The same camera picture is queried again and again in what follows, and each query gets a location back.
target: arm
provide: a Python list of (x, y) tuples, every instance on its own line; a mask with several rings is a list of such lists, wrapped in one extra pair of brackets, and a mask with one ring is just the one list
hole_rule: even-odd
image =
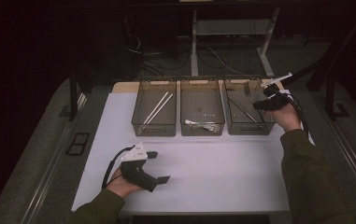
[(122, 178), (120, 168), (111, 178), (113, 181), (102, 189), (92, 202), (78, 208), (68, 223), (114, 224), (117, 222), (119, 212), (125, 204), (123, 198), (141, 188)]
[(323, 152), (313, 146), (291, 105), (267, 112), (285, 130), (282, 174), (294, 223), (355, 223)]

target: transparent bin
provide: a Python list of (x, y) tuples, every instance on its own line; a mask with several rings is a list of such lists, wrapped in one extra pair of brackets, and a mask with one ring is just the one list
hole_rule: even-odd
[(266, 99), (259, 78), (225, 76), (222, 95), (228, 133), (268, 135), (275, 125), (271, 116), (253, 108), (253, 102)]
[(142, 78), (132, 125), (136, 136), (175, 136), (177, 82), (174, 77)]
[(181, 77), (180, 123), (183, 136), (217, 136), (224, 127), (216, 77)]

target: table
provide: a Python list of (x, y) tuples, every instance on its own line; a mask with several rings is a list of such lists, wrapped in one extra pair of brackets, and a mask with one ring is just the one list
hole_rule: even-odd
[(278, 125), (269, 135), (137, 137), (131, 125), (138, 82), (117, 83), (108, 96), (72, 211), (101, 190), (106, 168), (118, 151), (142, 142), (158, 151), (143, 169), (154, 177), (171, 175), (153, 192), (126, 198), (123, 216), (194, 214), (269, 214), (288, 211), (280, 162)]

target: metal frame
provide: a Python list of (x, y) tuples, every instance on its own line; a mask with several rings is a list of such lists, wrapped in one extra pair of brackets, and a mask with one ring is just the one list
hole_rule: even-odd
[(340, 146), (340, 150), (341, 150), (342, 154), (344, 155), (344, 158), (346, 159), (347, 164), (349, 165), (351, 171), (353, 172), (353, 174), (356, 177), (356, 154), (355, 154), (354, 150), (350, 146), (348, 140), (346, 139), (346, 137), (342, 133), (342, 131), (339, 128), (339, 126), (336, 123), (336, 121), (331, 119), (329, 117), (329, 115), (327, 114), (327, 112), (324, 110), (324, 108), (322, 108), (321, 105), (323, 105), (323, 100), (321, 99), (321, 97), (320, 96), (314, 96), (314, 95), (312, 95), (312, 97), (313, 97), (314, 101), (316, 102), (315, 103), (316, 107), (320, 111), (320, 113), (323, 116), (323, 118), (329, 124), (329, 127), (332, 129), (332, 132), (335, 134), (335, 138), (338, 141), (338, 144)]
[[(265, 74), (268, 77), (273, 77), (274, 76), (274, 72), (271, 68), (271, 65), (267, 59), (267, 56), (265, 55), (265, 53), (267, 52), (268, 49), (268, 45), (270, 44), (271, 41), (271, 37), (273, 35), (274, 32), (274, 28), (276, 26), (277, 23), (277, 18), (278, 18), (278, 14), (279, 14), (279, 7), (274, 8), (273, 14), (271, 16), (271, 19), (269, 20), (268, 26), (265, 30), (265, 33), (259, 32), (256, 34), (265, 34), (264, 36), (264, 42), (262, 44), (262, 46), (260, 48), (257, 48), (257, 52), (259, 54), (259, 58), (260, 61), (262, 62), (263, 65), (263, 69), (265, 71)], [(197, 77), (198, 76), (198, 61), (197, 61), (197, 35), (214, 35), (214, 34), (198, 34), (198, 27), (197, 27), (198, 23), (197, 23), (197, 11), (196, 9), (193, 11), (192, 14), (192, 55), (191, 55), (191, 63), (192, 63), (192, 76), (193, 77)], [(242, 31), (237, 31), (234, 34), (230, 34), (230, 35), (250, 35), (248, 33), (242, 32)]]
[(62, 156), (65, 153), (65, 149), (67, 148), (67, 139), (69, 139), (69, 136), (72, 135), (74, 132), (76, 125), (78, 123), (79, 117), (81, 115), (81, 110), (85, 106), (87, 102), (87, 98), (85, 95), (82, 93), (78, 99), (77, 102), (75, 102), (75, 105), (78, 109), (78, 113), (75, 119), (73, 119), (71, 122), (69, 122), (66, 127), (64, 128), (64, 131), (58, 140), (58, 144), (56, 146), (55, 152), (50, 160), (50, 163), (47, 167), (46, 172), (43, 174), (40, 183), (38, 184), (36, 191), (32, 197), (32, 201), (29, 203), (29, 206), (27, 207), (25, 214), (23, 215), (23, 218), (21, 220), (21, 224), (26, 224), (26, 223), (35, 223), (36, 217), (38, 213), (40, 212), (41, 206), (46, 199), (47, 193), (49, 191), (50, 185), (52, 184), (52, 180), (56, 175), (56, 172), (59, 167), (59, 163), (61, 162)]

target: white stick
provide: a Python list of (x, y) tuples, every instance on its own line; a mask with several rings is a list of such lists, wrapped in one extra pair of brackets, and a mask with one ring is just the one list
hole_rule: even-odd
[(164, 98), (166, 97), (166, 95), (168, 94), (168, 92), (165, 93), (165, 95), (163, 96), (163, 98), (161, 98), (160, 102), (158, 102), (158, 104), (154, 107), (154, 109), (151, 111), (151, 113), (148, 115), (148, 117), (146, 118), (145, 122), (143, 122), (143, 124), (146, 124), (146, 122), (149, 120), (149, 118), (152, 116), (152, 114), (154, 113), (154, 111), (157, 109), (157, 107), (161, 104), (161, 102), (164, 100)]
[(154, 117), (157, 116), (158, 112), (160, 112), (160, 110), (163, 109), (163, 107), (166, 105), (166, 103), (168, 103), (168, 101), (172, 98), (173, 95), (174, 94), (171, 93), (171, 95), (166, 99), (166, 101), (160, 106), (157, 112), (155, 112), (155, 114), (151, 117), (151, 119), (146, 124), (149, 124), (154, 119)]
[(270, 80), (268, 82), (262, 83), (260, 86), (265, 87), (265, 86), (271, 85), (273, 83), (276, 83), (278, 81), (281, 81), (281, 80), (291, 77), (291, 76), (293, 76), (292, 73), (289, 73), (287, 76), (284, 76), (284, 77), (270, 78)]
[(168, 103), (168, 101), (172, 98), (174, 94), (171, 93), (171, 95), (164, 101), (164, 103), (159, 107), (160, 103), (164, 100), (165, 96), (168, 94), (168, 92), (164, 95), (164, 97), (161, 99), (161, 101), (154, 107), (153, 111), (149, 114), (148, 118), (145, 120), (145, 122), (139, 127), (139, 130), (137, 131), (137, 135), (140, 135), (143, 130), (146, 128), (146, 125), (149, 124), (155, 116), (157, 116), (158, 112), (160, 112), (161, 109)]

